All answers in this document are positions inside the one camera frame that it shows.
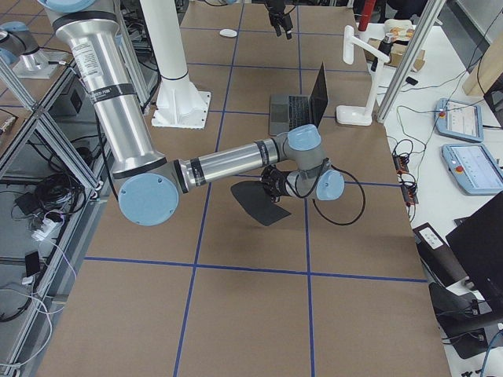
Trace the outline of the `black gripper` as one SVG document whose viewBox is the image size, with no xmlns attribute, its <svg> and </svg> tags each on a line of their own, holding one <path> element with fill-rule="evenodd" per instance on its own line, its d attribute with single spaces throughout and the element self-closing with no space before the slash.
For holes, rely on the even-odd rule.
<svg viewBox="0 0 503 377">
<path fill-rule="evenodd" d="M 272 201 L 279 201 L 282 196 L 289 196 L 286 188 L 288 175 L 288 171 L 281 171 L 275 165 L 269 165 L 261 173 L 263 190 Z"/>
<path fill-rule="evenodd" d="M 267 9 L 270 24 L 274 27 L 277 36 L 281 36 L 282 28 L 285 30 L 285 35 L 287 39 L 292 38 L 292 21 L 288 12 L 284 10 L 278 10 L 272 7 Z"/>
</svg>

